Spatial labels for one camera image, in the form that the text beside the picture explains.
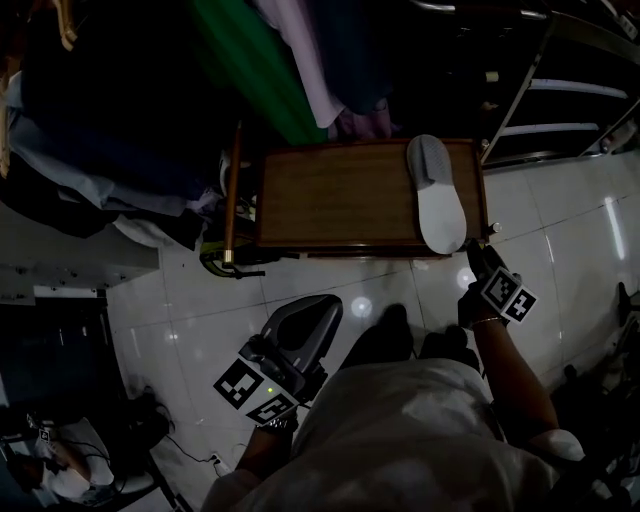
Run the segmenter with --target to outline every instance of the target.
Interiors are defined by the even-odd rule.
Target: black glove
[[[500,314],[484,300],[480,292],[499,267],[506,270],[509,269],[493,247],[487,245],[482,248],[477,240],[471,240],[471,242],[469,242],[467,246],[467,258],[469,258],[469,266],[471,267],[473,275],[476,276],[477,281],[469,286],[467,293],[458,301],[458,325],[469,329],[473,322],[500,316]],[[513,276],[519,281],[522,281],[518,274],[513,274]],[[509,323],[509,321],[504,318],[502,322],[505,326]]]

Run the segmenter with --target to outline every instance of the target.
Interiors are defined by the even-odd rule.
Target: wall
[[[75,238],[0,203],[0,303],[32,303],[34,285],[108,288],[158,268],[155,249],[129,240],[113,226],[87,239]]]

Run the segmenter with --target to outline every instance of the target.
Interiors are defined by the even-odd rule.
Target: green fabric
[[[316,126],[287,48],[242,0],[191,0],[194,23],[231,83],[289,142],[298,146],[327,140]],[[196,57],[212,77],[207,53]]]

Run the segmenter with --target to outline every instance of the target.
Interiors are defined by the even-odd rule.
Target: metal rack
[[[538,53],[531,63],[528,72],[523,77],[522,84],[513,102],[509,105],[500,126],[493,134],[490,140],[484,143],[483,153],[481,157],[482,164],[485,168],[496,168],[519,163],[539,162],[543,160],[551,160],[567,157],[578,156],[596,156],[599,153],[600,142],[611,134],[615,129],[621,126],[638,108],[640,104],[640,88],[638,88],[633,79],[629,80],[626,89],[620,87],[612,87],[604,84],[591,84],[571,80],[557,80],[551,77],[538,77],[538,71],[543,59],[554,58],[549,51],[549,42],[569,41],[579,43],[585,51],[599,52],[605,57],[610,58],[623,65],[640,66],[640,47],[623,37],[610,32],[600,26],[594,25],[587,21],[583,21],[574,16],[551,11],[549,13],[549,24],[547,30],[540,41]],[[615,108],[611,108],[611,115],[608,118],[599,120],[599,123],[588,122],[562,122],[562,123],[536,123],[536,127],[513,125],[514,115],[519,108],[523,108],[526,103],[525,98],[529,91],[551,91],[552,93],[564,94],[569,97],[573,93],[573,98],[580,97],[589,98],[593,102],[594,96],[600,96],[600,101],[611,101]],[[536,141],[533,140],[530,151],[522,151],[520,153],[508,154],[508,152],[496,151],[496,147],[504,147],[505,137],[516,134],[532,134],[532,133],[548,133],[555,132],[565,137],[567,141],[571,141],[564,148],[557,147],[535,147]]]

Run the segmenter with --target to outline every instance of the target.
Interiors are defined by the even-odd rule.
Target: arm
[[[201,510],[231,510],[261,481],[289,462],[294,430],[292,427],[291,431],[267,432],[256,428],[236,470],[213,483]]]
[[[287,462],[291,454],[293,433],[270,433],[256,428],[236,469],[246,469],[266,480]]]
[[[485,367],[496,413],[512,444],[555,430],[558,418],[547,391],[513,344],[499,321],[480,322],[497,316],[486,304],[474,315],[473,332]]]

